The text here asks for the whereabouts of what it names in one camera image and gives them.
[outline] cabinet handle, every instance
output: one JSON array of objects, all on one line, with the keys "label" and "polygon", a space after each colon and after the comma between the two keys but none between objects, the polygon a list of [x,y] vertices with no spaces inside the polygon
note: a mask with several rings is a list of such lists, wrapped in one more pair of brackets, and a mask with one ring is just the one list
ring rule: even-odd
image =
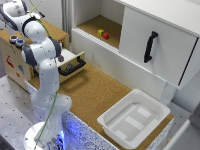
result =
[{"label": "cabinet handle", "polygon": [[147,48],[146,48],[146,52],[144,55],[144,63],[147,63],[152,59],[152,57],[150,56],[151,48],[152,48],[152,44],[153,44],[153,39],[156,38],[157,36],[158,36],[158,33],[152,31],[152,34],[149,37],[149,40],[147,42]]},{"label": "cabinet handle", "polygon": [[77,57],[77,61],[79,62],[78,65],[74,66],[73,68],[62,70],[61,67],[58,68],[58,72],[62,76],[68,76],[75,72],[76,70],[80,69],[81,67],[85,66],[86,62],[80,58],[80,56]]}]

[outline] cabinet door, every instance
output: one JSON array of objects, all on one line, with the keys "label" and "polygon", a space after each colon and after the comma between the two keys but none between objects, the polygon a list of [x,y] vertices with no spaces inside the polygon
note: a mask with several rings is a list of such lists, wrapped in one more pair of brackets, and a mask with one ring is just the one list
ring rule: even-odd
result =
[{"label": "cabinet door", "polygon": [[[144,63],[147,42],[153,31],[158,36],[153,39],[152,59]],[[126,7],[119,53],[178,85],[196,40],[191,34]]]}]

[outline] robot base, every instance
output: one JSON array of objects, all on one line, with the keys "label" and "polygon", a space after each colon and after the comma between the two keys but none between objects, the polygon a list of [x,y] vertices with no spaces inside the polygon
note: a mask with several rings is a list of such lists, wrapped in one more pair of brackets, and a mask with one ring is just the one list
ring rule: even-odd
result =
[{"label": "robot base", "polygon": [[[35,124],[34,126],[32,126],[25,134],[24,137],[24,148],[25,150],[57,150],[57,148],[55,147],[51,147],[51,149],[49,149],[49,147],[46,146],[42,146],[39,142],[37,147],[35,148],[36,145],[36,141],[34,140],[34,137],[37,135],[37,133],[40,131],[40,129],[43,127],[44,122],[40,122],[38,124]],[[69,138],[65,138],[63,135],[63,141],[64,141],[64,150],[66,150],[67,147],[67,143],[69,143],[70,139]]]}]

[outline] white plastic bin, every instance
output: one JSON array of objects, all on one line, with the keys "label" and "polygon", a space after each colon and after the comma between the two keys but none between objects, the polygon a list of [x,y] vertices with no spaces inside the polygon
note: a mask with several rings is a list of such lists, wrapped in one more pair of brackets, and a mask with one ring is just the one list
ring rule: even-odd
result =
[{"label": "white plastic bin", "polygon": [[169,113],[169,108],[135,89],[97,120],[118,144],[135,149]]}]

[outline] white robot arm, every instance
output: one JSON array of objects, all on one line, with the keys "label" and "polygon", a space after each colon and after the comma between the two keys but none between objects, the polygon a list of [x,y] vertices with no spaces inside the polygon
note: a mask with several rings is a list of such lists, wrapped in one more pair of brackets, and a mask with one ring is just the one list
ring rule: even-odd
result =
[{"label": "white robot arm", "polygon": [[62,113],[71,108],[72,100],[66,95],[56,93],[60,84],[54,58],[60,56],[61,46],[58,41],[46,36],[46,31],[38,19],[40,19],[38,14],[27,13],[24,1],[13,0],[0,5],[0,20],[6,23],[6,27],[20,31],[34,42],[22,47],[22,57],[27,64],[39,67],[40,89],[33,94],[31,101],[37,107],[46,108],[47,122],[44,130],[42,128],[35,139],[37,143],[39,140],[38,147],[41,150],[49,150],[48,143],[56,139],[62,131]]}]

